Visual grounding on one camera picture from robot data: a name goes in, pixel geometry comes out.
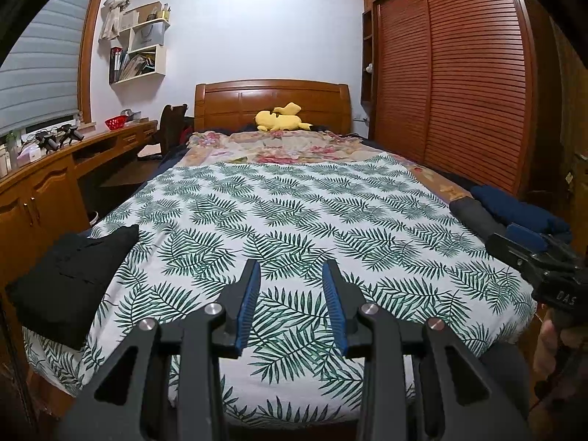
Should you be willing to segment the right hand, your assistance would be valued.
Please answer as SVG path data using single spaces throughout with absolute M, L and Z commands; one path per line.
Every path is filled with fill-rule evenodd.
M 559 333 L 553 323 L 553 309 L 548 309 L 539 330 L 533 357 L 533 370 L 541 380 L 555 371 L 558 342 Z

